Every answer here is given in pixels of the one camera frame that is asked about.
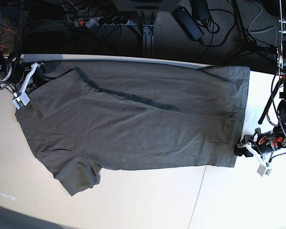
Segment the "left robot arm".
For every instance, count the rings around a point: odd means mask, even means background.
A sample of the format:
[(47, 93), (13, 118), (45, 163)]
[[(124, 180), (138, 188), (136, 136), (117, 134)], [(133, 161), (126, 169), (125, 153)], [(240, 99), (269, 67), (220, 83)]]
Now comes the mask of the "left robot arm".
[(261, 125), (266, 119), (273, 127), (268, 132), (261, 132), (256, 128), (251, 135), (245, 135), (234, 148), (236, 156), (255, 157), (260, 164), (263, 173), (270, 172), (272, 160), (281, 156), (275, 152), (286, 149), (286, 20), (283, 16), (283, 4), (278, 1), (280, 30), (278, 46), (259, 47), (255, 41), (249, 41), (249, 30), (245, 29), (241, 20), (240, 11), (236, 1), (232, 2), (236, 11), (241, 31), (244, 36), (244, 46), (250, 51), (258, 54), (273, 54), (277, 57), (278, 71), (275, 73), (271, 86), (270, 97), (258, 120)]

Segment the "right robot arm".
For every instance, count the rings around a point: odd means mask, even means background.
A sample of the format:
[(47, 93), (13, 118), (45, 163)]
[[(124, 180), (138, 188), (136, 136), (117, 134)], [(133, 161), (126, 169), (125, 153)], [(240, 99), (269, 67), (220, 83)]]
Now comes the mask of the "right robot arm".
[(15, 97), (21, 94), (21, 87), (26, 90), (25, 80), (28, 79), (29, 89), (38, 88), (45, 83), (52, 80), (50, 77), (41, 73), (42, 67), (45, 63), (43, 61), (37, 62), (36, 69), (33, 68), (34, 63), (25, 63), (20, 57), (20, 52), (12, 51), (7, 56), (4, 51), (7, 48), (2, 46), (3, 32), (7, 27), (3, 25), (3, 16), (0, 11), (0, 90), (7, 90)]

